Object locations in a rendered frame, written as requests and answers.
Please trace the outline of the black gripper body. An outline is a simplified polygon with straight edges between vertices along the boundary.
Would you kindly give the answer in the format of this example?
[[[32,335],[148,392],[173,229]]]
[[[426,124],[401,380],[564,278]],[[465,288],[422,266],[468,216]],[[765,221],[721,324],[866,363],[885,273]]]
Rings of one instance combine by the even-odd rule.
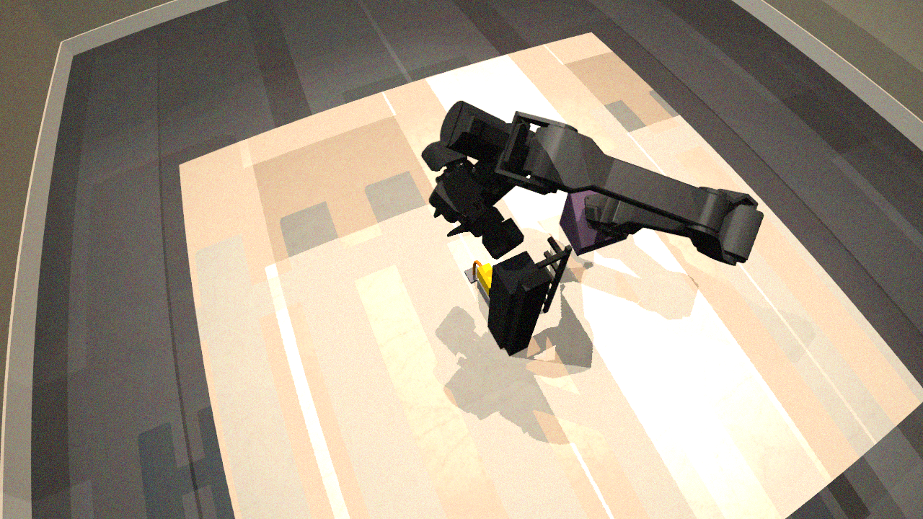
[[[443,167],[447,167],[439,177],[441,181],[451,174],[453,169],[467,160],[467,156],[442,146],[441,141],[435,141],[427,145],[421,157],[430,171],[438,172]],[[525,236],[515,221],[511,217],[505,220],[497,207],[493,206],[516,186],[512,186],[501,179],[494,172],[491,165],[485,162],[476,161],[472,173],[481,181],[487,178],[493,183],[489,196],[484,202],[488,210],[480,220],[476,221],[475,226],[479,228],[481,233],[484,233],[482,235],[482,245],[485,246],[493,259],[498,260],[499,257],[503,257],[503,255],[509,253],[512,249],[516,249],[518,245],[524,242]]]

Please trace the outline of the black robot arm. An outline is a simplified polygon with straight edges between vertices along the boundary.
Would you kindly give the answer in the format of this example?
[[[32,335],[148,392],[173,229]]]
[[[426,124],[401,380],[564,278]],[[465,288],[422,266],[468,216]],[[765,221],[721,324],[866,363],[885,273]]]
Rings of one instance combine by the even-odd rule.
[[[539,125],[535,132],[531,123]],[[587,224],[600,226],[609,237],[626,239],[648,228],[690,239],[699,253],[716,262],[747,262],[764,220],[751,195],[690,186],[637,167],[604,154],[578,131],[520,111],[506,123],[459,99],[444,116],[439,139],[449,150],[490,164],[512,186],[544,196],[557,190],[598,192],[586,196]],[[484,202],[493,183],[481,181],[472,169],[474,162],[465,160],[428,198],[449,223],[472,227],[488,210]]]

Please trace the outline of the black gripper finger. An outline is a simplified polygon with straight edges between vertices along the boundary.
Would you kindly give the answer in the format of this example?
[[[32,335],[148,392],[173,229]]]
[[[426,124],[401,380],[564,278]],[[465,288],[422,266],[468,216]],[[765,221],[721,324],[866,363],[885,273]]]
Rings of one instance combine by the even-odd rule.
[[[453,234],[460,234],[464,232],[471,232],[472,234],[474,234],[474,237],[476,237],[476,239],[478,239],[478,237],[481,237],[484,234],[480,232],[479,228],[477,228],[475,224],[472,227],[470,227],[464,223],[463,226],[460,225],[460,226],[457,226],[456,228],[453,228],[453,230],[451,230],[451,232],[447,234],[447,237],[453,236]]]
[[[440,175],[439,175],[438,177],[436,177],[436,179],[435,179],[436,184],[438,184],[438,183],[441,181],[441,180],[439,179],[439,177],[440,177]],[[435,211],[434,211],[434,218],[439,217],[439,216],[441,216],[441,213],[439,213],[439,211],[437,211],[437,210],[435,209]]]

